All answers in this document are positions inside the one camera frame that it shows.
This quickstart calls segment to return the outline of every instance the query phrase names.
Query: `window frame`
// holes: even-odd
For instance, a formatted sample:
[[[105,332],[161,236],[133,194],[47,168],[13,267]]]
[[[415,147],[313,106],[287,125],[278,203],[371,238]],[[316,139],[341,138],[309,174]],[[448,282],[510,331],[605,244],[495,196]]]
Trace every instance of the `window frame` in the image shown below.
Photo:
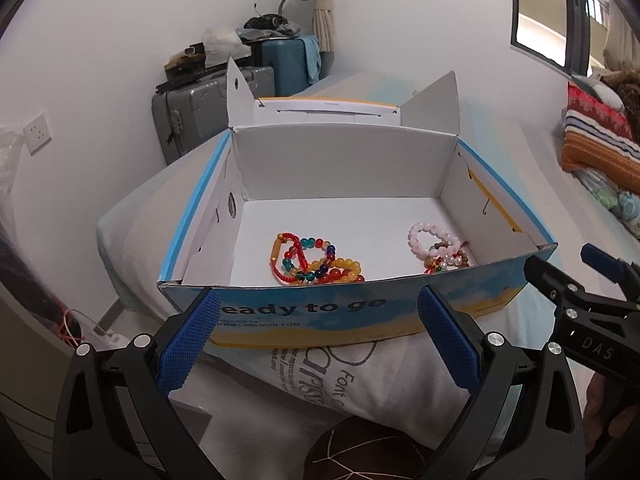
[[[591,55],[591,20],[588,0],[566,0],[566,37],[564,66],[518,42],[520,0],[513,0],[511,45],[568,75],[587,75]]]

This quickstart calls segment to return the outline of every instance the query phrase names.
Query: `cardboard box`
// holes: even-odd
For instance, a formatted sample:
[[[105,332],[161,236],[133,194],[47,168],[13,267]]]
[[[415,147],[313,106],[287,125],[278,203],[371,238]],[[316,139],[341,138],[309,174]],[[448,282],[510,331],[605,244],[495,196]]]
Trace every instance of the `cardboard box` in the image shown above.
[[[556,243],[540,220],[458,139],[455,74],[401,107],[326,99],[254,100],[228,70],[230,130],[176,229],[159,288],[177,310],[215,293],[211,341],[308,348],[423,330],[416,297],[437,286],[482,316],[526,284],[525,259]],[[424,275],[407,242],[430,222],[468,240],[472,266]],[[364,283],[282,286],[269,266],[281,232],[330,240]],[[439,241],[421,234],[425,247]],[[308,250],[319,259],[321,250]]]

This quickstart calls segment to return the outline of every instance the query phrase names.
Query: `beaded bracelet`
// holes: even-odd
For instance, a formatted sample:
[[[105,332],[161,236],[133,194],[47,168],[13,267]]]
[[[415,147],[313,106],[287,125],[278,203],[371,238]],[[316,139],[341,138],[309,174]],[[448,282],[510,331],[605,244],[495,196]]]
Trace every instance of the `beaded bracelet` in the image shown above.
[[[276,268],[276,263],[280,258],[282,244],[289,240],[293,241],[293,245],[284,253],[282,260],[283,270],[288,273],[286,275]],[[311,248],[323,249],[325,257],[309,264],[303,250]],[[293,260],[296,257],[300,267],[296,267],[293,264]],[[364,277],[360,274],[362,272],[360,263],[353,260],[343,260],[342,258],[336,259],[335,246],[322,240],[322,238],[302,238],[301,240],[292,233],[278,234],[271,251],[270,265],[271,270],[281,282],[290,283],[291,285],[303,285],[305,282],[321,284],[364,281]]]
[[[441,240],[441,243],[432,245],[425,250],[418,241],[418,233],[424,231],[434,235]],[[444,229],[437,225],[429,223],[417,223],[409,229],[409,245],[412,253],[424,260],[427,267],[425,274],[433,274],[434,272],[443,272],[449,270],[449,267],[468,267],[468,257],[462,251],[462,247],[468,245],[467,242],[460,242],[458,238],[447,233]]]

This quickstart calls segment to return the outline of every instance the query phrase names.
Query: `striped pillow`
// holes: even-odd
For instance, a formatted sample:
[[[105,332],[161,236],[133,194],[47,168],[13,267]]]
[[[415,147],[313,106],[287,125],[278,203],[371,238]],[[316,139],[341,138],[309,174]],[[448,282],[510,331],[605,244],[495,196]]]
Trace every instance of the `striped pillow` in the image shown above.
[[[640,193],[640,146],[626,117],[569,83],[561,166],[595,168],[614,183]]]

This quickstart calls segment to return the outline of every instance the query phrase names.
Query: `hand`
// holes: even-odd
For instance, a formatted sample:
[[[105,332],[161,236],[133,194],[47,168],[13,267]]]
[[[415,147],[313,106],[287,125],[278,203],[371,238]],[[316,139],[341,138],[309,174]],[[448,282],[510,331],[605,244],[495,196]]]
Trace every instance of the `hand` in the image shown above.
[[[593,450],[596,442],[602,435],[603,422],[600,420],[600,409],[604,398],[605,378],[600,374],[594,374],[587,388],[587,406],[584,409],[582,427],[584,430],[584,447],[587,453]],[[634,420],[640,406],[630,406],[623,410],[609,425],[609,436],[621,438],[629,425]]]

